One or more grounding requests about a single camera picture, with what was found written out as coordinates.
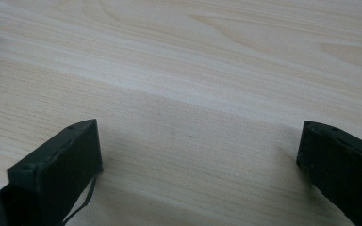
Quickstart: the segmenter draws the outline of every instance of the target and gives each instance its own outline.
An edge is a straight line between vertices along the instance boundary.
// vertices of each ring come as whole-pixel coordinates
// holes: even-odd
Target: wood grain
[[[294,161],[304,120],[362,138],[362,0],[0,0],[0,187],[92,118],[69,225],[352,225]]]

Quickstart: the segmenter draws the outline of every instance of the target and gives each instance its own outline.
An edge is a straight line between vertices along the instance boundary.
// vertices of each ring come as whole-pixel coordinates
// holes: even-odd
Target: wooden table
[[[362,138],[362,0],[0,0],[0,188],[94,118],[69,225],[352,225],[295,157],[304,120]]]

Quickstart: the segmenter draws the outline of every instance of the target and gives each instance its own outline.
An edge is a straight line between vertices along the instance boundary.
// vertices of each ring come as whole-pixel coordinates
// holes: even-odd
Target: light wood surface
[[[352,225],[295,156],[304,120],[362,138],[362,0],[0,0],[0,188],[93,118],[69,225]]]

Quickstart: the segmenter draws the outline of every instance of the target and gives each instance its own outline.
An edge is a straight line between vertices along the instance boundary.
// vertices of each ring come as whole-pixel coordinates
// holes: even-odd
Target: black wire
[[[85,206],[88,205],[88,203],[90,202],[92,195],[93,195],[93,190],[95,189],[95,184],[96,184],[96,179],[98,178],[98,173],[96,173],[93,178],[92,178],[92,182],[90,183],[90,191],[87,194],[87,197],[85,198],[84,202],[82,203],[82,205],[80,207],[78,207],[78,209],[76,209],[74,212],[72,212],[66,219],[63,220],[62,226],[66,225],[67,222],[69,222],[69,220],[74,217],[74,215],[76,215],[82,208],[84,208]]]

